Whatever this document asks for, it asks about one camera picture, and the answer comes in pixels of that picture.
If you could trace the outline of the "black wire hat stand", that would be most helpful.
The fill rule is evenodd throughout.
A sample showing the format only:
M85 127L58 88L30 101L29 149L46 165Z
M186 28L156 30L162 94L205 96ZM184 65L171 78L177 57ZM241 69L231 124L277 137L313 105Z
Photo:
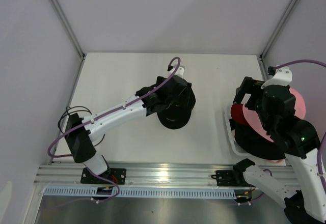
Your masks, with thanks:
M83 116L80 116L79 113L83 115L91 115L91 110L85 106L77 105L73 107L66 107L66 110L61 115L58 121L58 128L62 134L66 133L68 130L83 124ZM86 151L96 151L96 147L102 143L105 138L105 135L102 136L100 141L94 144L89 138L90 130L86 129L85 126L82 126L75 131L64 136L64 139L67 143L68 148L71 150L86 150Z

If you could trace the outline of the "black baseball cap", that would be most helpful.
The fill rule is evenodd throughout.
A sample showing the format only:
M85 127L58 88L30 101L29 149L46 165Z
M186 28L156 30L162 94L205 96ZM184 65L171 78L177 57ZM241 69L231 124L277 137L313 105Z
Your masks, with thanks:
M189 122L195 104L192 84L187 82L185 88L179 89L172 96L169 106L157 113L158 119L168 129L180 129Z

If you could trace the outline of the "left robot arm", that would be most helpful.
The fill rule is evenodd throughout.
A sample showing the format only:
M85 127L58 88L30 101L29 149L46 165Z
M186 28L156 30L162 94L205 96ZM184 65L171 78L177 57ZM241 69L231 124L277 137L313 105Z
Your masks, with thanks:
M95 140L131 120L152 114L157 114L164 127L180 129L189 122L195 104L190 82L178 75L171 79L159 76L156 84L141 88L114 108L84 118L73 113L69 116L64 138L74 162L85 166L86 177L102 184L113 177L105 158L95 149Z

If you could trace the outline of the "red baseball cap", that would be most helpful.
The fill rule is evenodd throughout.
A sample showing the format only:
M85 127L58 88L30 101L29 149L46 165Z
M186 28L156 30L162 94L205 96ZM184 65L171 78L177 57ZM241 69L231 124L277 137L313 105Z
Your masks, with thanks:
M243 114L243 104L233 104L230 111L232 119L241 125L249 126Z

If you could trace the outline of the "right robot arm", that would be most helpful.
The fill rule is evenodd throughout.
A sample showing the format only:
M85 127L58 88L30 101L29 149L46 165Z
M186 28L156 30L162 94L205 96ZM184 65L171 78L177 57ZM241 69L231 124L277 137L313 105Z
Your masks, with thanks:
M296 98L290 87L264 87L262 81L245 77L233 103L241 103L245 94L250 95L246 107L257 112L263 129L285 154L300 189L279 182L249 159L233 166L234 183L256 186L283 208L291 223L325 223L325 180L318 157L321 142L314 126L295 116Z

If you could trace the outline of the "pink bucket hat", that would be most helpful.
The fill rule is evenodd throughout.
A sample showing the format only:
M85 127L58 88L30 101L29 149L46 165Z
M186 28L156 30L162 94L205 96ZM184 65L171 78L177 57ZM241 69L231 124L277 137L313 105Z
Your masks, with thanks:
M303 96L294 88L290 88L289 91L296 98L295 107L294 107L295 116L300 119L304 119L306 115L306 105ZM242 107L242 111L243 111L244 118L251 126L251 128L254 129L254 131L258 133L260 136L262 136L264 139L273 143L274 141L270 138L269 135L267 135L267 132L263 129L258 114L253 110L249 110L245 106Z

